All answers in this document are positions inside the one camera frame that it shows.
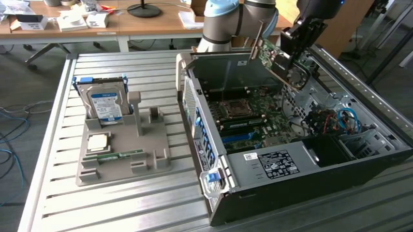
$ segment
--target warning label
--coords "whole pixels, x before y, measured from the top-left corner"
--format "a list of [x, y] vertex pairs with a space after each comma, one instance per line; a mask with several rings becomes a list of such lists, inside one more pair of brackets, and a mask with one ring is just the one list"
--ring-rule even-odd
[[265, 176], [269, 179], [299, 173], [295, 163], [285, 150], [257, 155], [257, 159], [263, 166]]

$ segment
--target blue hard drive label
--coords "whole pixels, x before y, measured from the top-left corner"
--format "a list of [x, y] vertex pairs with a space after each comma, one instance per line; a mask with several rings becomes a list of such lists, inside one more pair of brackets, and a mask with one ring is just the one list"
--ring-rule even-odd
[[269, 179], [299, 173], [297, 167], [285, 150], [257, 155], [265, 176]]
[[121, 118], [120, 106], [116, 103], [116, 93], [92, 94], [92, 103], [97, 118], [104, 124], [113, 124]]

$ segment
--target white box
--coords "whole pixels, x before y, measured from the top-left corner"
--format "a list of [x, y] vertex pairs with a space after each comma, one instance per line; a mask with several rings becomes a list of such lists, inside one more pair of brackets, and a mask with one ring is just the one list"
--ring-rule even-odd
[[60, 31], [72, 31], [86, 29], [88, 25], [81, 16], [65, 15], [56, 18]]
[[85, 23], [90, 28], [105, 28], [108, 25], [108, 14], [89, 14], [85, 19]]
[[46, 17], [42, 15], [25, 15], [23, 19], [17, 17], [17, 20], [21, 30], [44, 30], [48, 22]]

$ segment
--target cpu socket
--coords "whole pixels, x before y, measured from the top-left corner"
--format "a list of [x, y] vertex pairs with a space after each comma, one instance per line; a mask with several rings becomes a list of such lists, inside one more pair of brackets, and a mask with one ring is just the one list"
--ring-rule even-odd
[[241, 117], [252, 114], [252, 110], [244, 99], [223, 101], [223, 107], [228, 117]]

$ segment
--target black lamp base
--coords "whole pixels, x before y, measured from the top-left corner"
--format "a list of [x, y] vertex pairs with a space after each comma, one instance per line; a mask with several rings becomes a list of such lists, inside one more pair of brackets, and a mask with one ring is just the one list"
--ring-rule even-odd
[[141, 8], [141, 4], [134, 4], [128, 7], [128, 13], [138, 18], [152, 18], [160, 15], [161, 10], [152, 5], [144, 4], [144, 8]]

